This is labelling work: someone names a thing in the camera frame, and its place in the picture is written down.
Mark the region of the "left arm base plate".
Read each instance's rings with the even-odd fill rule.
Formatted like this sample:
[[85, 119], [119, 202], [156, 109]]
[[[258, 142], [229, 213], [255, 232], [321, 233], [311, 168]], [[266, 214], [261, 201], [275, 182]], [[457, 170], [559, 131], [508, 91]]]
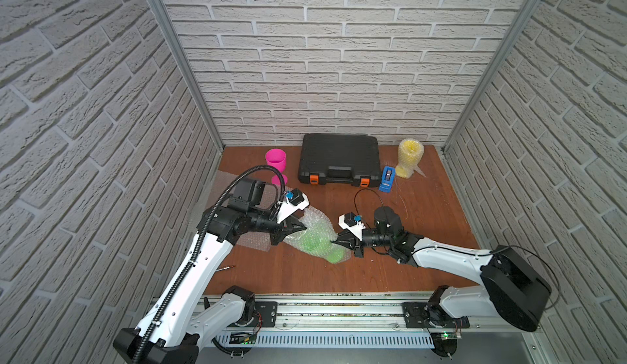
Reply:
[[257, 301], [254, 305], [251, 320], [245, 327], [274, 327], [277, 320], [279, 303], [276, 301]]

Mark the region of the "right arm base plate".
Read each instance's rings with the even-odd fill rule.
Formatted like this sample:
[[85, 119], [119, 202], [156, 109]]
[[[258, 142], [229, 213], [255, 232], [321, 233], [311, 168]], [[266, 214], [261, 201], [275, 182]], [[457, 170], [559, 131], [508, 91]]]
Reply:
[[430, 305], [426, 302], [404, 302], [402, 309], [406, 328], [466, 329], [470, 327], [467, 317], [453, 318], [439, 305]]

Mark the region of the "bubble wrap stack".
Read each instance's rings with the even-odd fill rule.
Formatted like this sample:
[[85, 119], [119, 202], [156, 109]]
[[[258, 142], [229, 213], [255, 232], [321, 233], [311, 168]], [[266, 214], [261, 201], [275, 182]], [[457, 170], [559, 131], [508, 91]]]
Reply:
[[288, 191], [284, 181], [280, 181], [279, 185], [274, 187], [274, 200], [268, 207], [262, 207], [261, 201], [268, 184], [251, 177], [259, 171], [270, 171], [274, 174], [278, 172], [268, 165], [258, 165], [247, 169], [227, 184], [217, 200], [202, 213], [196, 225], [201, 243], [193, 246], [194, 251], [200, 253], [205, 244], [212, 239], [219, 244], [229, 243], [232, 246], [240, 244], [260, 251], [269, 251], [272, 245], [268, 233], [250, 232], [237, 236], [235, 232], [238, 219], [252, 212], [268, 213], [269, 217], [276, 221], [279, 203]]

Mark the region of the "green plastic wine glass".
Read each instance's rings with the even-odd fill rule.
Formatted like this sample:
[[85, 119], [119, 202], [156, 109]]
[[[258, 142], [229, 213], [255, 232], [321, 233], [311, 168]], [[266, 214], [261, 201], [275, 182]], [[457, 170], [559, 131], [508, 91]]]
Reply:
[[331, 264], [339, 264], [346, 257], [345, 249], [331, 243], [328, 235], [323, 233], [305, 231], [300, 237], [298, 247], [304, 253], [325, 259]]

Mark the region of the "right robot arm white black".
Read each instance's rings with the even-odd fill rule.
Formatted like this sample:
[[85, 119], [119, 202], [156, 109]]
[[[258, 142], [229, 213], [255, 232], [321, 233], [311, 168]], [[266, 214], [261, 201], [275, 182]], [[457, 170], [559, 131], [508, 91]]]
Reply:
[[367, 248], [385, 248], [398, 264], [436, 269], [473, 282], [442, 285], [421, 310], [424, 323], [444, 327], [464, 317], [502, 318], [522, 331], [537, 330], [552, 289], [512, 247], [478, 250], [439, 243], [410, 233], [391, 207], [379, 207], [372, 228], [360, 215], [341, 215], [335, 243], [362, 257]]

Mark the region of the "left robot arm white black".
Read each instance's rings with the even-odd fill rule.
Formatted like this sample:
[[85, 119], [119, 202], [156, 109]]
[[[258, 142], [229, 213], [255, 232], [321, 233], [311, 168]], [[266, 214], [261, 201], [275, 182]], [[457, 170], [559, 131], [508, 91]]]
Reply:
[[295, 216], [310, 204], [299, 189], [279, 189], [274, 204], [258, 206], [265, 183], [245, 174], [227, 186], [199, 222], [191, 248], [154, 307], [134, 328], [123, 328], [114, 349], [127, 363], [194, 363], [199, 353], [233, 323], [248, 324], [255, 295], [231, 287], [199, 315], [194, 310], [226, 256], [245, 233], [269, 233], [277, 245], [305, 230]]

